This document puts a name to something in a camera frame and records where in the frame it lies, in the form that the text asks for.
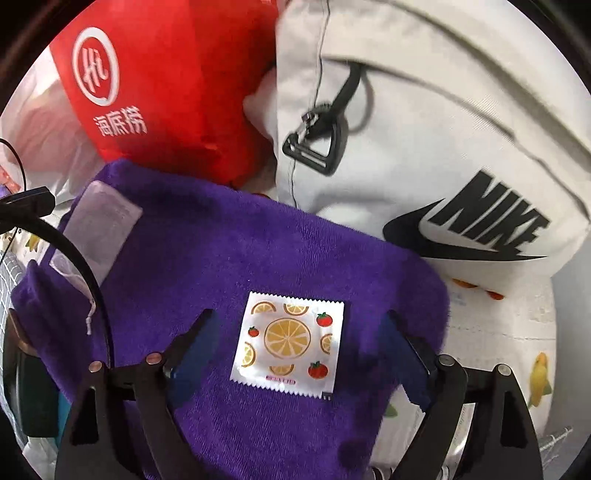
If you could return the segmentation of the orange print sachet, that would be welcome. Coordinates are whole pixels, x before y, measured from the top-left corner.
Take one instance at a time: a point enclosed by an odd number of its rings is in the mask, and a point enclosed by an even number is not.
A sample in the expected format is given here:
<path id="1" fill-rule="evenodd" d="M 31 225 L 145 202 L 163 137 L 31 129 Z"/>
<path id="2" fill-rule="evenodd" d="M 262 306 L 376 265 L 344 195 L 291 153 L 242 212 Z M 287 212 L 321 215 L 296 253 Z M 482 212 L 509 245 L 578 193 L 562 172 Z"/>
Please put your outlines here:
<path id="1" fill-rule="evenodd" d="M 329 400 L 335 388 L 345 304 L 250 292 L 231 381 Z"/>

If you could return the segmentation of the white Miniso plastic bag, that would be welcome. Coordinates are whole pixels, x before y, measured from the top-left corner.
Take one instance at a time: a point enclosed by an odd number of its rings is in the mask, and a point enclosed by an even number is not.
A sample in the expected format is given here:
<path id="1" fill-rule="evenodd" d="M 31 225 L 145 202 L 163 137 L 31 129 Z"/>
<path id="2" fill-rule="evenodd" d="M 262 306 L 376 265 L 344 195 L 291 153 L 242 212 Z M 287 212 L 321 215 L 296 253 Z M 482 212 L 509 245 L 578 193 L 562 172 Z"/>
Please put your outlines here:
<path id="1" fill-rule="evenodd" d="M 84 131 L 44 49 L 1 115 L 1 193 L 47 187 L 56 203 L 68 202 L 104 162 Z"/>

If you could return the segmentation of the purple fleece towel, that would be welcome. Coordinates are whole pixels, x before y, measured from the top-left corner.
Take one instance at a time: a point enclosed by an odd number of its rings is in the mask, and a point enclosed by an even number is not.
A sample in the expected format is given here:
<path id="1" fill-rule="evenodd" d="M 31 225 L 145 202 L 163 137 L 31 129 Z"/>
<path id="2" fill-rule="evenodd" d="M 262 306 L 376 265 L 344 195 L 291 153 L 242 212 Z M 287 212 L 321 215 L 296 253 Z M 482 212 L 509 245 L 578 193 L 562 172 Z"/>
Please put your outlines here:
<path id="1" fill-rule="evenodd" d="M 25 224 L 49 249 L 28 264 L 11 297 L 71 406 L 91 363 L 137 364 L 212 309 L 219 322 L 215 350 L 197 390 L 173 410 L 206 479 L 362 478 L 396 385 L 391 315 L 433 348 L 442 345 L 449 297 L 436 271 L 412 251 L 211 182 L 125 160 L 106 165 L 94 180 L 143 209 L 105 281 L 96 282 L 64 236 L 68 213 L 58 231 Z M 90 336 L 77 329 L 74 301 L 49 272 L 56 251 L 81 270 L 98 301 Z M 345 304 L 331 399 L 231 381 L 250 292 Z M 136 405 L 127 402 L 125 410 L 143 478 L 161 478 Z"/>

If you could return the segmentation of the red Haidilao paper bag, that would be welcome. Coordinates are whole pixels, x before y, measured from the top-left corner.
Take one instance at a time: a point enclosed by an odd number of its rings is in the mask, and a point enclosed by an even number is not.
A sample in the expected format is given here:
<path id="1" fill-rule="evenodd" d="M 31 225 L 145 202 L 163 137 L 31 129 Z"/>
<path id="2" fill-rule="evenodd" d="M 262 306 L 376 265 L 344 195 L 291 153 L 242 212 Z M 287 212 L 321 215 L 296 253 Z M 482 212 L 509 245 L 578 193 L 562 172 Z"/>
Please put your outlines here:
<path id="1" fill-rule="evenodd" d="M 270 157 L 245 117 L 276 59 L 273 1 L 95 1 L 50 52 L 105 161 L 238 188 Z"/>

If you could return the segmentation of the beige Nike bag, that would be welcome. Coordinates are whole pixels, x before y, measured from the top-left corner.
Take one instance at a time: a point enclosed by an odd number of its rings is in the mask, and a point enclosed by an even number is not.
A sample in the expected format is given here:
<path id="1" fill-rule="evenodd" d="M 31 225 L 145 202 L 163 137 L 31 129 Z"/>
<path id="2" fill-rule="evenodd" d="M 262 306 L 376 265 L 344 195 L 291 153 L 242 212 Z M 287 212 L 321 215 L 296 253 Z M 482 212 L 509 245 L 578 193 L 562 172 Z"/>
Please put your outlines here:
<path id="1" fill-rule="evenodd" d="M 590 93 L 507 1 L 283 1 L 245 99 L 284 204 L 501 289 L 590 233 Z"/>

